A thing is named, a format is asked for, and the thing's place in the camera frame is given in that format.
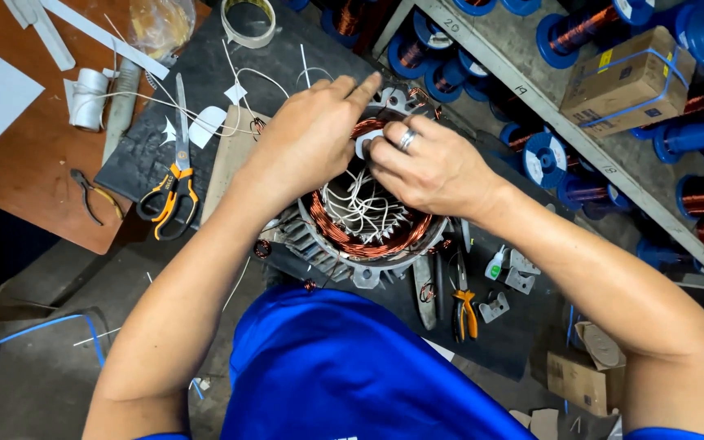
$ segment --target masking tape roll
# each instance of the masking tape roll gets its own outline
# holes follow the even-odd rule
[[[265,15],[271,21],[271,26],[268,30],[259,35],[259,37],[247,37],[246,35],[241,35],[232,28],[230,22],[227,20],[227,12],[232,6],[239,3],[251,3],[257,5],[260,9],[265,12]],[[224,31],[227,32],[227,43],[236,42],[243,47],[248,48],[261,48],[268,45],[273,39],[273,34],[276,29],[276,12],[273,10],[273,6],[268,2],[268,0],[222,0],[221,3],[221,26]]]

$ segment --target pliers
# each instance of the pliers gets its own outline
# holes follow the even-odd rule
[[[469,325],[469,337],[477,338],[477,315],[472,308],[474,293],[469,290],[466,283],[466,265],[463,262],[463,249],[458,246],[458,288],[453,294],[455,297],[455,310],[452,314],[452,328],[455,342],[461,343],[466,339],[466,324]]]
[[[92,220],[94,220],[94,223],[96,223],[98,226],[103,225],[103,223],[92,214],[92,210],[88,207],[88,191],[90,189],[98,194],[101,194],[103,197],[105,197],[110,202],[110,204],[113,206],[113,208],[116,209],[116,216],[118,216],[118,218],[120,220],[123,220],[123,213],[121,212],[121,207],[118,206],[118,203],[116,203],[116,199],[113,199],[112,195],[106,193],[101,188],[97,188],[96,186],[92,186],[92,184],[89,183],[88,180],[86,180],[85,176],[83,176],[83,173],[81,172],[81,170],[79,170],[77,168],[72,168],[70,170],[70,177],[72,177],[72,179],[75,182],[77,182],[77,185],[79,185],[81,187],[81,196],[83,198],[83,209],[85,209],[86,214],[88,214],[88,216],[91,217]]]

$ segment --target metal shelf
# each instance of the metal shelf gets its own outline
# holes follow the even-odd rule
[[[559,113],[572,69],[557,70],[545,63],[534,32],[546,15],[566,14],[561,5],[542,0],[539,10],[522,17],[497,4],[491,13],[474,17],[461,12],[452,0],[402,0],[374,46],[375,58],[386,58],[382,55],[387,43],[413,6],[444,28],[704,266],[704,244],[692,231],[694,223],[683,218],[675,202],[675,185],[681,177],[704,175],[704,157],[691,153],[676,165],[664,165],[650,142],[638,141],[628,132],[594,139]],[[593,48],[585,47],[581,59],[592,54]],[[626,248],[624,243],[616,244]]]

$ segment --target white string spool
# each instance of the white string spool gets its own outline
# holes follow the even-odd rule
[[[107,93],[107,87],[108,77],[93,69],[81,69],[73,85],[70,125],[90,132],[99,131],[105,105],[105,100],[99,97]]]

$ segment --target wire cutter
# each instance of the wire cutter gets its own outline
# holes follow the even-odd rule
[[[452,315],[455,342],[464,342],[466,339],[466,323],[469,324],[469,337],[477,338],[477,315],[472,308],[474,293],[469,290],[466,283],[466,265],[463,261],[463,249],[458,247],[458,288],[453,294],[455,297],[455,311]]]
[[[100,194],[103,197],[105,197],[110,202],[112,207],[116,209],[116,215],[118,216],[119,220],[123,220],[123,213],[121,212],[121,208],[118,206],[118,203],[116,203],[116,199],[112,198],[112,195],[108,194],[107,192],[105,192],[105,190],[103,190],[101,188],[97,188],[96,186],[92,186],[92,184],[89,183],[88,180],[86,180],[86,177],[83,175],[81,170],[79,170],[77,168],[72,168],[70,170],[70,177],[72,177],[72,179],[75,182],[77,182],[77,185],[79,185],[81,187],[81,194],[83,197],[83,209],[85,209],[86,214],[88,214],[88,216],[91,217],[92,220],[94,220],[94,223],[96,223],[98,226],[103,225],[103,223],[100,220],[98,220],[96,216],[94,216],[92,214],[92,210],[88,207],[88,191],[89,190],[92,190],[95,193]]]
[[[181,74],[175,75],[175,88],[178,96],[178,107],[186,108],[184,81],[181,78]],[[191,220],[197,214],[197,205],[200,202],[200,198],[191,187],[191,175],[194,170],[189,162],[189,123],[186,113],[181,111],[181,108],[175,109],[175,162],[170,166],[170,172],[164,176],[162,182],[144,195],[135,207],[142,219],[157,223],[154,228],[154,236],[157,240],[173,240],[181,236],[191,225]],[[162,211],[154,215],[147,214],[144,210],[145,205],[158,196],[165,197]],[[189,199],[191,202],[191,211],[186,217],[186,221],[174,233],[165,234],[163,232],[165,226],[178,214],[181,200],[184,199]]]

